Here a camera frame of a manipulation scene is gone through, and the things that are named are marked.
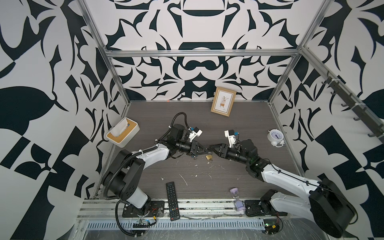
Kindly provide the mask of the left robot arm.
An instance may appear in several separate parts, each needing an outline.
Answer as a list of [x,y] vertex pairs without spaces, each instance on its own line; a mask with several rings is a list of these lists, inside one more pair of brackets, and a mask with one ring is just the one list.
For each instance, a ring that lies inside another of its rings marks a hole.
[[133,153],[120,151],[102,178],[103,199],[120,200],[133,206],[139,215],[147,214],[151,198],[139,188],[144,169],[160,161],[175,159],[177,152],[191,157],[207,153],[208,150],[196,140],[202,133],[197,127],[186,129],[174,124],[154,146]]

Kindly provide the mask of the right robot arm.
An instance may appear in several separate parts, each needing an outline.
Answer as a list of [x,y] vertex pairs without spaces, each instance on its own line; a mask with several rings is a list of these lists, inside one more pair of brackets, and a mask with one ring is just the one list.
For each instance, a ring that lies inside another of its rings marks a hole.
[[285,212],[313,221],[329,236],[341,238],[357,215],[356,209],[331,180],[307,179],[261,158],[251,140],[244,140],[238,147],[227,144],[211,145],[210,150],[218,157],[246,166],[248,174],[262,182],[273,184],[292,193],[285,195],[269,190],[263,200],[276,212]]

